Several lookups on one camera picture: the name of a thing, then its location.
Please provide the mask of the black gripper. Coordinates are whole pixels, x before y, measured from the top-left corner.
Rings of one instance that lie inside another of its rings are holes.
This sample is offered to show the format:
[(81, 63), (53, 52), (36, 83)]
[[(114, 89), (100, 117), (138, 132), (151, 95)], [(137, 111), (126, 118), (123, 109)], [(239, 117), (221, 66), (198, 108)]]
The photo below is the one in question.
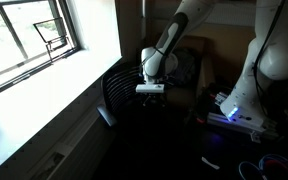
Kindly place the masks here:
[(143, 95), (143, 106), (161, 106), (165, 105), (161, 94), (146, 93)]

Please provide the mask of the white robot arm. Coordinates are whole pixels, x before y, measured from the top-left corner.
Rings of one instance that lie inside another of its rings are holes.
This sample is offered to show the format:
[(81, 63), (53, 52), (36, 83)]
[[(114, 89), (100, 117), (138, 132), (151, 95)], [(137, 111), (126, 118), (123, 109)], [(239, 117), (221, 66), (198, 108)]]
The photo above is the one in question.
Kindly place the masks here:
[[(172, 51), (186, 33), (202, 24), (217, 0), (182, 0), (159, 41), (141, 52), (144, 82), (141, 93), (162, 93), (163, 77), (178, 66)], [(260, 134), (274, 127), (260, 97), (274, 81), (288, 79), (288, 0), (257, 0), (255, 38), (248, 46), (242, 73), (231, 93), (220, 102), (226, 125)]]

